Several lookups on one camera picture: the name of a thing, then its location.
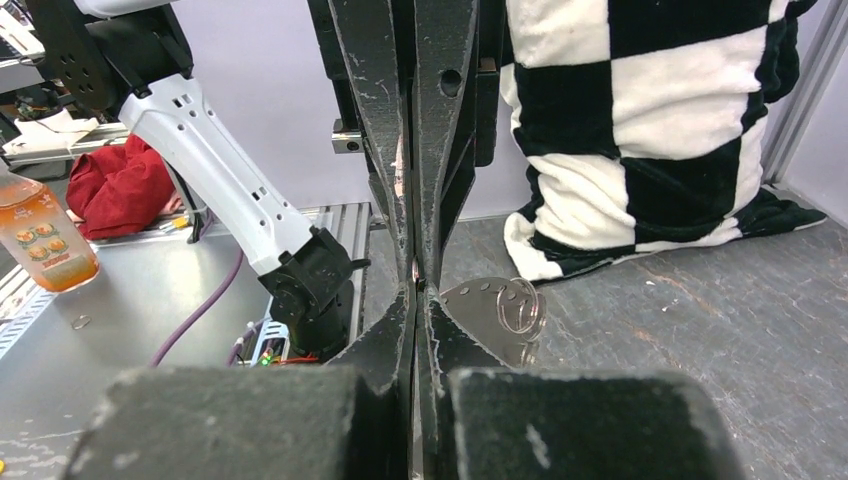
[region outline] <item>metal table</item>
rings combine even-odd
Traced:
[[[367,203],[305,211],[352,258],[366,255]],[[147,364],[159,345],[220,284],[237,245],[223,227],[195,245],[186,233],[142,234],[100,246],[102,271],[89,285],[50,298],[0,358],[3,479],[58,477],[104,390],[123,370]],[[362,311],[362,271],[353,277],[352,331]],[[38,301],[39,294],[29,301]],[[248,321],[264,317],[269,295],[243,265],[218,303],[189,330],[163,365],[222,366]],[[81,315],[90,323],[74,330]]]

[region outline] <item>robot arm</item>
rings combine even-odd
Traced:
[[[331,310],[353,263],[268,182],[220,122],[191,75],[191,51],[166,3],[28,5],[48,61],[74,96],[117,116],[163,156],[238,241],[275,298],[274,319],[289,327],[294,351],[330,358],[347,343]]]

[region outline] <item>red cloth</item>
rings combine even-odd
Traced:
[[[71,170],[66,199],[85,220],[78,225],[83,236],[98,240],[142,231],[173,193],[162,157],[130,135],[123,146],[81,156]]]

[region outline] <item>plastic bottle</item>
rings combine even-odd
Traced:
[[[0,242],[45,290],[67,292],[100,271],[91,246],[43,183],[0,161]]]

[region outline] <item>metal bracket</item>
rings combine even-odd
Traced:
[[[333,123],[333,151],[336,154],[362,153],[362,132],[359,130],[345,130],[342,119],[337,118]]]

